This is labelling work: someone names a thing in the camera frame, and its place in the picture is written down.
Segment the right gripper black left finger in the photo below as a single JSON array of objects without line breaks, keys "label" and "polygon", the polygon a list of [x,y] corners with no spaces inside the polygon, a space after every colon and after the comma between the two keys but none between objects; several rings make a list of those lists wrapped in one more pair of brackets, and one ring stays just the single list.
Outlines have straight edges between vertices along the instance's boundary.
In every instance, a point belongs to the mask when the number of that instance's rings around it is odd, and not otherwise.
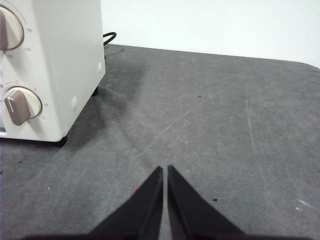
[{"label": "right gripper black left finger", "polygon": [[158,236],[163,211],[163,169],[157,167],[135,193],[89,234]]}]

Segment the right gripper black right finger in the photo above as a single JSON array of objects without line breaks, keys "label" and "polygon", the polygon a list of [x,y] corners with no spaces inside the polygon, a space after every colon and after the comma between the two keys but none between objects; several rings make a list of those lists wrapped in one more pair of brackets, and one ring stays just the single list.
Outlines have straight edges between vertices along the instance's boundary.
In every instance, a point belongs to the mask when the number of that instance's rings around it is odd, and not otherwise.
[{"label": "right gripper black right finger", "polygon": [[167,168],[167,204],[173,236],[244,236],[219,213],[173,166]]}]

